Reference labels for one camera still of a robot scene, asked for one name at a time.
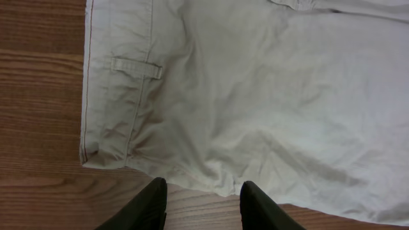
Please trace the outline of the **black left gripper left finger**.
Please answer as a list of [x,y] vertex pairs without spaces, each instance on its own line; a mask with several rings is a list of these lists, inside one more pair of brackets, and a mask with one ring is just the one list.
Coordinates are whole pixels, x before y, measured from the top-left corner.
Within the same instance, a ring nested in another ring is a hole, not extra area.
[[158,177],[96,230],[163,230],[166,206],[167,182]]

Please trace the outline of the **beige shorts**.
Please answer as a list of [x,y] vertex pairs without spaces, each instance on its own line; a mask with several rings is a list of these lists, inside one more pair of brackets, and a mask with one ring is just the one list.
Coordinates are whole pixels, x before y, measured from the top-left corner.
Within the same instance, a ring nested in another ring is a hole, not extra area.
[[88,0],[80,158],[408,225],[408,2]]

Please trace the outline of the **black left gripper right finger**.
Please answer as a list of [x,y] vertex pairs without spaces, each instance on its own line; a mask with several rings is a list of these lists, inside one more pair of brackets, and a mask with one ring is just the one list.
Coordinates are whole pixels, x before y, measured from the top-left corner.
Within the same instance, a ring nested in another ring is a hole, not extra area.
[[243,230],[305,230],[252,181],[242,185],[240,214]]

